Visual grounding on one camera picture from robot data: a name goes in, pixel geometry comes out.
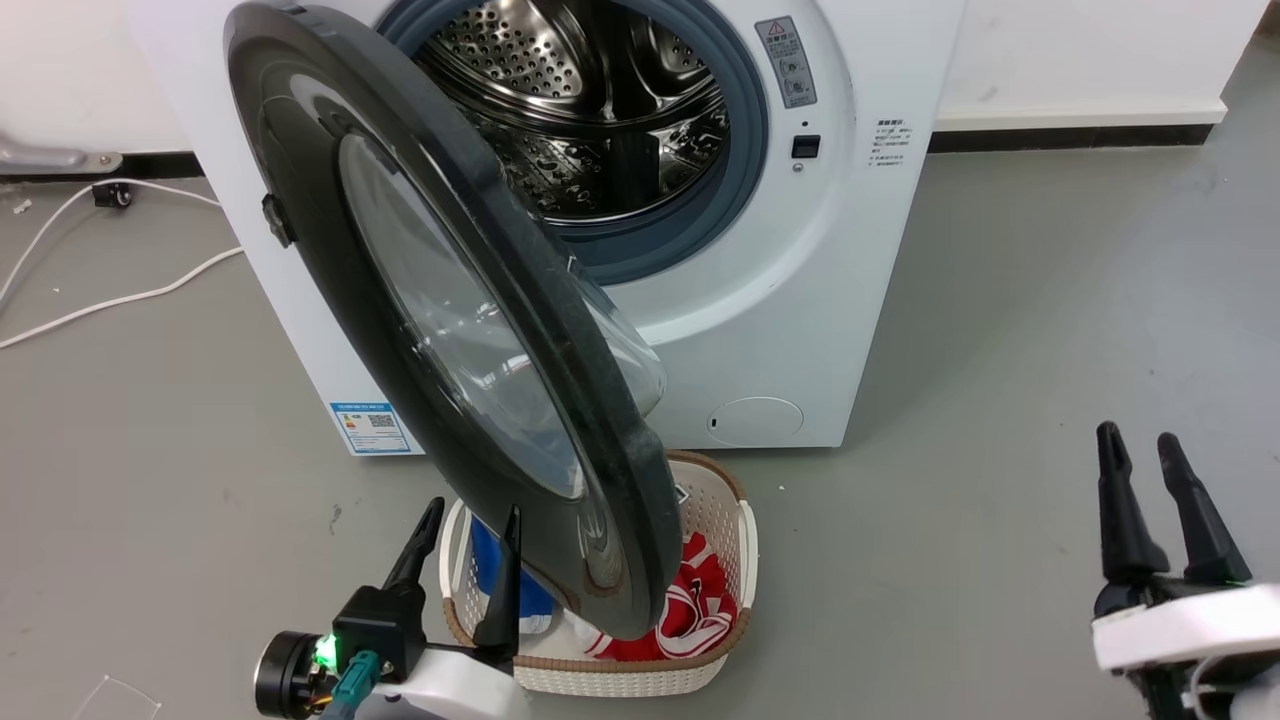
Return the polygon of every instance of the red cloth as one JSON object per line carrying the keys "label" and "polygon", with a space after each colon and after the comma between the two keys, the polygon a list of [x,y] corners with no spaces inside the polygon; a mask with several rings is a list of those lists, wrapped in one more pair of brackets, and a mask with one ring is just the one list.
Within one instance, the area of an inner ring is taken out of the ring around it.
{"label": "red cloth", "polygon": [[667,588],[662,620],[645,637],[620,641],[566,615],[591,657],[630,662],[694,657],[719,644],[737,620],[737,603],[726,585],[719,557],[701,533],[694,533],[685,542],[676,582]]}

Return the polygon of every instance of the cable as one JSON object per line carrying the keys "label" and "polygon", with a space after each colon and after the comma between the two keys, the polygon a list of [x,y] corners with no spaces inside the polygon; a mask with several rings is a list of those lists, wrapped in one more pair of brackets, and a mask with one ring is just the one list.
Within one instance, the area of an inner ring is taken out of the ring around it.
{"label": "cable", "polygon": [[1204,705],[1201,702],[1199,693],[1204,689],[1201,687],[1201,679],[1204,673],[1210,671],[1215,665],[1222,661],[1221,656],[1206,657],[1201,660],[1196,669],[1192,670],[1192,679],[1187,683],[1188,691],[1192,696],[1192,711],[1196,712],[1197,720],[1213,720],[1210,717],[1208,712],[1204,710]]}
{"label": "cable", "polygon": [[186,275],[183,275],[182,278],[179,278],[173,284],[168,284],[165,287],[161,287],[161,288],[157,288],[157,290],[152,290],[152,291],[147,291],[147,292],[140,292],[137,295],[131,295],[128,297],[116,297],[115,300],[108,300],[106,302],[99,302],[97,305],[90,305],[88,307],[84,307],[83,310],[77,310],[77,311],[72,313],[70,315],[65,315],[63,318],[59,318],[59,319],[54,320],[52,323],[45,323],[44,325],[40,325],[38,328],[32,328],[32,329],[29,329],[29,331],[27,331],[27,332],[24,332],[22,334],[14,336],[14,337],[4,341],[4,342],[0,342],[0,350],[4,350],[5,347],[13,346],[13,345],[18,345],[19,342],[22,342],[22,341],[24,341],[27,338],[36,337],[37,334],[47,333],[49,331],[51,331],[54,328],[60,328],[60,327],[65,325],[67,323],[70,323],[72,320],[78,320],[79,318],[83,318],[84,315],[92,315],[93,313],[97,313],[99,310],[106,310],[108,307],[115,307],[116,305],[124,305],[127,302],[136,302],[138,300],[146,300],[148,297],[159,297],[161,295],[173,292],[173,291],[178,290],[179,287],[182,287],[182,286],[187,284],[188,282],[191,282],[192,278],[195,278],[200,273],[204,273],[209,268],[212,268],[214,265],[221,263],[223,260],[225,260],[228,258],[234,258],[236,255],[239,255],[241,252],[244,252],[243,247],[233,247],[230,250],[227,250],[224,252],[219,252],[218,255],[214,255],[209,260],[205,260],[204,263],[201,263],[200,265],[197,265],[195,270],[187,273]]}
{"label": "cable", "polygon": [[[114,183],[136,184],[136,186],[142,186],[142,187],[150,187],[150,188],[154,188],[154,190],[163,190],[164,192],[172,192],[174,195],[182,195],[183,197],[191,197],[193,200],[200,200],[201,202],[207,202],[209,205],[212,205],[214,208],[221,208],[220,202],[218,202],[216,200],[210,200],[209,197],[205,197],[204,195],[197,195],[195,192],[187,192],[186,190],[178,190],[175,187],[166,187],[166,186],[163,186],[163,184],[156,184],[154,182],[146,182],[146,181],[138,181],[138,179],[131,179],[131,178],[111,178],[111,179],[99,181],[99,182],[95,182],[95,183],[92,183],[92,184],[90,184],[87,187],[83,187],[78,192],[76,192],[76,195],[72,195],[70,197],[68,197],[67,201],[63,202],[60,208],[58,208],[58,210],[54,210],[54,214],[50,215],[47,220],[45,220],[45,224],[40,228],[40,232],[36,233],[36,237],[31,241],[31,245],[27,246],[27,250],[22,254],[22,258],[18,258],[18,264],[14,265],[13,266],[13,272],[9,273],[9,279],[5,281],[4,287],[0,287],[0,309],[4,307],[5,300],[8,300],[9,290],[13,287],[13,282],[18,277],[18,272],[22,270],[22,265],[27,261],[27,258],[31,256],[31,252],[40,243],[41,238],[45,237],[45,233],[49,232],[49,228],[54,224],[54,220],[56,220],[68,208],[70,208],[73,202],[76,202],[81,197],[84,197],[90,192],[92,192],[95,187],[101,186],[101,184],[114,184]],[[37,334],[46,333],[46,332],[49,332],[49,331],[51,331],[54,328],[60,328],[60,327],[65,325],[67,323],[70,323],[72,320],[77,320],[79,318],[83,318],[84,315],[92,315],[93,313],[97,313],[99,310],[106,310],[108,307],[115,307],[116,305],[124,305],[127,302],[136,302],[138,300],[146,300],[148,297],[157,297],[157,296],[165,295],[165,293],[173,292],[173,291],[178,290],[179,287],[182,287],[182,286],[187,284],[188,282],[191,282],[192,278],[195,278],[200,273],[204,273],[205,270],[207,270],[209,268],[212,268],[218,263],[221,263],[223,260],[227,260],[228,258],[234,258],[236,255],[239,255],[242,252],[244,252],[243,247],[233,247],[232,250],[227,250],[224,252],[219,252],[218,255],[214,255],[209,260],[205,260],[204,263],[201,263],[198,266],[196,266],[196,269],[191,270],[189,273],[187,273],[186,275],[183,275],[182,278],[179,278],[177,282],[174,282],[172,284],[168,284],[165,287],[161,287],[161,288],[157,288],[157,290],[152,290],[152,291],[148,291],[148,292],[140,292],[137,295],[131,295],[128,297],[118,297],[115,300],[108,300],[106,302],[99,302],[97,305],[91,305],[88,307],[84,307],[83,310],[77,310],[77,311],[72,313],[70,315],[65,315],[65,316],[59,318],[59,319],[56,319],[56,320],[54,320],[51,323],[45,323],[44,325],[40,325],[38,328],[32,328],[32,329],[29,329],[29,331],[27,331],[27,332],[24,332],[22,334],[14,336],[14,337],[4,341],[4,342],[0,342],[0,350],[4,350],[5,347],[12,347],[14,345],[18,345],[19,342],[22,342],[24,340],[36,337]]]}

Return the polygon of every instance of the laundry basket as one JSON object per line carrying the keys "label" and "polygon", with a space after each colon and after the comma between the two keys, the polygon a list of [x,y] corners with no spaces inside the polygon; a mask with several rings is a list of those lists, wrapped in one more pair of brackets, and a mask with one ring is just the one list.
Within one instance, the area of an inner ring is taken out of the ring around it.
{"label": "laundry basket", "polygon": [[[522,635],[516,682],[530,691],[584,697],[658,697],[694,692],[716,676],[751,621],[758,544],[755,518],[742,488],[723,466],[692,452],[668,451],[671,474],[689,498],[680,506],[685,536],[701,533],[719,555],[737,623],[721,644],[698,657],[617,662],[594,660],[577,646],[573,630],[557,611],[552,628]],[[471,633],[484,616],[485,596],[476,585],[471,557],[471,512],[457,502],[444,523],[440,546],[440,593],[444,620],[458,643],[474,646]]]}

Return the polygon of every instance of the robotic arm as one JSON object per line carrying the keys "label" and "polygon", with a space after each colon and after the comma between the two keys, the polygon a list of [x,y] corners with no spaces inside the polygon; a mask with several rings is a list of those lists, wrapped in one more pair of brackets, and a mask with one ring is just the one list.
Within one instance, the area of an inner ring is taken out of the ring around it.
{"label": "robotic arm", "polygon": [[511,509],[502,562],[475,647],[430,643],[422,632],[422,564],[435,551],[444,500],[419,520],[380,588],[356,591],[328,635],[275,635],[253,674],[268,717],[303,720],[527,720],[513,678],[520,632],[520,510]]}
{"label": "robotic arm", "polygon": [[1128,678],[1152,720],[1280,719],[1280,585],[1253,574],[1178,438],[1160,436],[1165,488],[1178,505],[1187,570],[1147,532],[1115,423],[1098,427],[1098,503],[1106,587],[1093,606],[1098,666]]}

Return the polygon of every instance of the concrete floor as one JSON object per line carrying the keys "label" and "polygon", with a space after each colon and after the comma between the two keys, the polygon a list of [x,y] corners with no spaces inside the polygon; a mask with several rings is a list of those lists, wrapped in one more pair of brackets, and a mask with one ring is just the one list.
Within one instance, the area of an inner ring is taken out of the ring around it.
{"label": "concrete floor", "polygon": [[[1202,149],[931,158],[845,446],[722,456],[762,534],[744,644],[694,696],[536,715],[1140,717],[1091,653],[1094,425],[1124,429],[1175,565],[1165,429],[1280,578],[1280,47],[1226,101]],[[70,190],[0,195],[0,268]],[[54,236],[0,337],[234,243],[155,192]],[[6,717],[70,719],[106,674],[163,707],[108,683],[79,720],[253,717],[265,641],[323,632],[452,497],[425,461],[347,455],[243,259],[0,351],[0,407]]]}

